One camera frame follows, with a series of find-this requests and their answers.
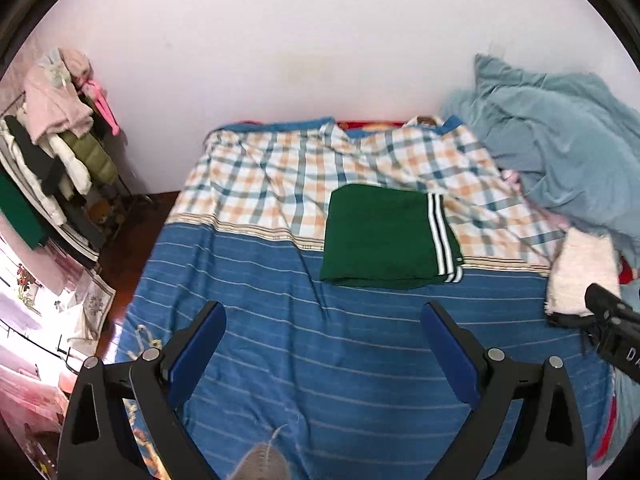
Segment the green white varsity jacket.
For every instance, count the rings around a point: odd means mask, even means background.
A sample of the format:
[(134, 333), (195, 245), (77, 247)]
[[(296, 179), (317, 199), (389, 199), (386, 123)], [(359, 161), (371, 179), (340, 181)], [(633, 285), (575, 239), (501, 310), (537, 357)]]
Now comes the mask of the green white varsity jacket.
[(321, 281), (413, 289), (460, 282), (463, 263), (439, 194), (365, 184), (331, 194)]

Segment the clothes rack with garments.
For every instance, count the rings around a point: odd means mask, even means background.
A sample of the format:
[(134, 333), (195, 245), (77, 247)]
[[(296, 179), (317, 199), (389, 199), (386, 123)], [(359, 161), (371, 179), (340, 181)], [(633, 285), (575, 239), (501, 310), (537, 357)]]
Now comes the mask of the clothes rack with garments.
[(105, 140), (120, 127), (89, 59), (55, 48), (1, 115), (1, 212), (30, 249), (53, 245), (87, 268), (125, 220), (126, 188)]

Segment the black garment under white one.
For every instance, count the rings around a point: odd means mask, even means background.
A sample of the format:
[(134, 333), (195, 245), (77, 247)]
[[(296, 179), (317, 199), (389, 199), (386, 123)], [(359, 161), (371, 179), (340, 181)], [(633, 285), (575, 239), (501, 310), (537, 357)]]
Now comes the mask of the black garment under white one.
[(574, 314), (562, 314), (553, 312), (546, 315), (547, 322), (556, 327), (561, 328), (574, 328), (575, 330), (583, 330), (588, 326), (597, 322), (597, 318), (594, 315), (574, 315)]

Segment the white fluffy folded garment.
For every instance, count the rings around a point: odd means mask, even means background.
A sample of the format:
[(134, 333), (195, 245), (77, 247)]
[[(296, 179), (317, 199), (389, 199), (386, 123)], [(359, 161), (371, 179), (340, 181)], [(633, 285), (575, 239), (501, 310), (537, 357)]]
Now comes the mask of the white fluffy folded garment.
[(592, 235), (570, 228), (549, 274), (544, 313), (588, 316), (587, 288), (596, 283), (620, 296), (618, 258), (609, 235)]

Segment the floral pink curtain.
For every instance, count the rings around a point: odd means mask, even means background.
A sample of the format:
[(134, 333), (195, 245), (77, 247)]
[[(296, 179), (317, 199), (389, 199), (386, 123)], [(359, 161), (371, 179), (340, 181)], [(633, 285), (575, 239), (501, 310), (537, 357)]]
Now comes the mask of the floral pink curtain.
[(11, 469), (58, 476), (58, 442), (81, 364), (99, 347), (116, 292), (62, 259), (53, 287), (1, 242), (1, 449)]

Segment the light blue crumpled duvet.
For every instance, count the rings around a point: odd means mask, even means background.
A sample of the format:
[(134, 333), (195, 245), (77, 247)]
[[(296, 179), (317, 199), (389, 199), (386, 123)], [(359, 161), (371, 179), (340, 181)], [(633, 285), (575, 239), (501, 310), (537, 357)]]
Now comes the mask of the light blue crumpled duvet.
[(475, 84), (440, 108), (467, 125), (526, 198), (639, 264), (639, 114), (595, 74), (526, 72), (474, 60)]

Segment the blue striped plaid bed sheet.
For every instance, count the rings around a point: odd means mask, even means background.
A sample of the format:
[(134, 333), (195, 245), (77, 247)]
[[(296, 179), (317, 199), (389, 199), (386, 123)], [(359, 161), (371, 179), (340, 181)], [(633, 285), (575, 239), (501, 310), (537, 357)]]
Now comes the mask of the blue striped plaid bed sheet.
[[(322, 281), (330, 196), (345, 184), (439, 195), (462, 249), (460, 280), (411, 290)], [(435, 300), (514, 360), (561, 358), (594, 457), (612, 372), (577, 330), (544, 315), (561, 240), (457, 118), (359, 139), (330, 118), (224, 126), (205, 139), (160, 231), (117, 356), (166, 344), (220, 302), (224, 338), (182, 410), (217, 474), (271, 442), (296, 479), (422, 479), (469, 411), (421, 330)]]

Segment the red patterned under sheet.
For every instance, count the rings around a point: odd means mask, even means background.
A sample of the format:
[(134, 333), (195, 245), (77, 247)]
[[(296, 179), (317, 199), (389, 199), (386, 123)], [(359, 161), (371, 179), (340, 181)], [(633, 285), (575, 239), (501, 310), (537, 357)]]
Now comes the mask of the red patterned under sheet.
[(384, 122), (384, 120), (369, 120), (368, 122), (358, 122), (358, 120), (336, 120), (333, 117), (321, 117), (311, 120), (300, 120), (299, 122), (235, 122), (226, 125), (226, 130), (239, 132), (256, 132), (256, 131), (294, 131), (306, 129), (318, 129), (326, 124), (335, 124), (343, 130), (366, 130), (367, 128), (376, 127), (400, 127), (403, 122)]

